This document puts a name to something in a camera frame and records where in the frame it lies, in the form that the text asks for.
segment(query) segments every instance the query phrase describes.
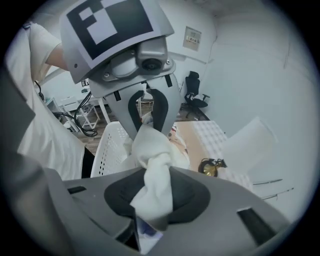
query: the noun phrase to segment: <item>black office chair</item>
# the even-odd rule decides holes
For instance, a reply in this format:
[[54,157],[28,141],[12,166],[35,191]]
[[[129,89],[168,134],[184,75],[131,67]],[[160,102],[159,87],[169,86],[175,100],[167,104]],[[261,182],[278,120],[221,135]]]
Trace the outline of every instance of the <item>black office chair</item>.
[[188,118],[189,114],[191,112],[194,112],[198,119],[200,119],[199,116],[199,108],[205,108],[208,106],[208,103],[205,102],[206,98],[210,98],[208,95],[202,94],[203,99],[194,98],[199,94],[199,74],[197,72],[190,71],[189,76],[185,78],[185,84],[186,84],[186,95],[184,96],[185,101],[187,105],[190,107],[190,111],[186,115],[186,118]]

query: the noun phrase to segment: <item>person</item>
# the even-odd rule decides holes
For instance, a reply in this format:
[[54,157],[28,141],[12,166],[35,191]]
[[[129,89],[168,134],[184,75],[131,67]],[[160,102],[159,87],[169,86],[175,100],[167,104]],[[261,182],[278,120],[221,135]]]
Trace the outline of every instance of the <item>person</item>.
[[51,66],[68,70],[61,41],[39,24],[26,23],[16,34],[4,61],[35,113],[18,152],[56,170],[62,180],[89,178],[94,155],[55,118],[34,87],[34,81],[43,80]]

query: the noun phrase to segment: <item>camera lens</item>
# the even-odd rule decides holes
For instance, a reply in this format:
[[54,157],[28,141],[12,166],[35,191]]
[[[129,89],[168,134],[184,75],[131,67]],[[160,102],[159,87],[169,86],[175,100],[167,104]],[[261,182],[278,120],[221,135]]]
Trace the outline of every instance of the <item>camera lens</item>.
[[156,58],[149,58],[142,62],[142,68],[148,71],[161,69],[162,63]]

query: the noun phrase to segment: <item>white t-shirt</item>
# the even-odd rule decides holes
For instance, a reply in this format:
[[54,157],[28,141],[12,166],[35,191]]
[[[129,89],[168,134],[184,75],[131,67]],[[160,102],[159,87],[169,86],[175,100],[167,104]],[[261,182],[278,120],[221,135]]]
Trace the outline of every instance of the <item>white t-shirt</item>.
[[84,144],[68,131],[42,102],[34,87],[49,70],[47,61],[61,42],[42,26],[32,23],[20,29],[5,56],[7,68],[35,117],[26,130],[18,152],[55,169],[63,180],[80,179]]

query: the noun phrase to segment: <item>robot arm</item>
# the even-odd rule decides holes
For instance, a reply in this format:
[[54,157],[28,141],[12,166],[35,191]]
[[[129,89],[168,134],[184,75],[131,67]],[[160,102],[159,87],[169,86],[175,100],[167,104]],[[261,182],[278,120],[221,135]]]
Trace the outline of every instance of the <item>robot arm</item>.
[[[119,19],[120,10],[126,10],[127,17]],[[87,0],[67,10],[60,26],[73,81],[89,78],[92,95],[105,97],[133,140],[142,125],[136,100],[143,96],[142,83],[147,81],[154,99],[153,127],[167,135],[181,102],[173,74],[176,65],[168,58],[166,42],[174,31],[159,4]]]

